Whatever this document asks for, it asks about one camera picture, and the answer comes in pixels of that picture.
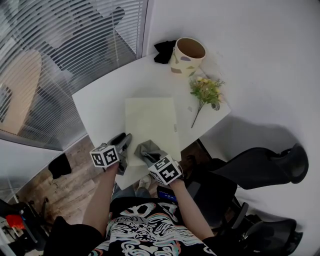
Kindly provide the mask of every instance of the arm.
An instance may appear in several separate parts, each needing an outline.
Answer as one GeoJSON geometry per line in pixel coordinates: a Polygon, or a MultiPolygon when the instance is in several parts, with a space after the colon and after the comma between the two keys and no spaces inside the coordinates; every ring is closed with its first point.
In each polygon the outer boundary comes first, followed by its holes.
{"type": "Polygon", "coordinates": [[[111,195],[117,171],[118,163],[115,163],[102,174],[99,185],[83,216],[82,224],[94,227],[103,236],[108,224],[111,195]]]}
{"type": "Polygon", "coordinates": [[[200,240],[213,237],[210,226],[187,191],[184,181],[176,179],[170,183],[170,187],[178,201],[185,226],[200,240]]]}

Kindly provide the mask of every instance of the person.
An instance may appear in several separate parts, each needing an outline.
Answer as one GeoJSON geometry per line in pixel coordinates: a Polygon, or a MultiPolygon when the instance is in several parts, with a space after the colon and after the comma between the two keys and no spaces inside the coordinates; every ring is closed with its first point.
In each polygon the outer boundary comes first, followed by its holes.
{"type": "Polygon", "coordinates": [[[82,224],[69,225],[57,217],[43,255],[215,255],[210,226],[188,193],[176,179],[169,185],[177,199],[151,198],[151,177],[120,190],[114,183],[118,164],[100,178],[82,224]]]}

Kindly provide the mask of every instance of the black and white cube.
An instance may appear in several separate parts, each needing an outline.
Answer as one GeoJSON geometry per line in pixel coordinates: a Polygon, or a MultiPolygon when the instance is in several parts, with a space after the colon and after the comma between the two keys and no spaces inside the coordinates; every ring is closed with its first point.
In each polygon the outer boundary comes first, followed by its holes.
{"type": "Polygon", "coordinates": [[[148,170],[156,181],[164,185],[168,185],[169,183],[173,182],[182,174],[176,162],[169,154],[156,162],[154,165],[150,166],[148,170]]]}
{"type": "Polygon", "coordinates": [[[119,161],[115,146],[101,145],[90,152],[95,167],[109,167],[119,161]]]}

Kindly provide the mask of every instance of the flower pot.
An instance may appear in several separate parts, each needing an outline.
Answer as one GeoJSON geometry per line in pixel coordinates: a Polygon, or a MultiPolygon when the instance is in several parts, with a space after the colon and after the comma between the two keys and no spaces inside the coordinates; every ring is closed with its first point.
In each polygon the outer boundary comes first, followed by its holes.
{"type": "Polygon", "coordinates": [[[170,59],[171,72],[191,77],[206,57],[206,50],[203,45],[189,37],[179,38],[170,59]]]}

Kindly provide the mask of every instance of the red object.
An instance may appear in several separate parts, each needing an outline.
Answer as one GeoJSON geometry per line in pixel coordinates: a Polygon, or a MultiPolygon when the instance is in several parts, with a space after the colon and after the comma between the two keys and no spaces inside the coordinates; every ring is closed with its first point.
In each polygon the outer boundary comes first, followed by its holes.
{"type": "Polygon", "coordinates": [[[17,229],[25,228],[22,217],[20,215],[7,215],[5,216],[5,219],[11,228],[17,228],[17,229]]]}

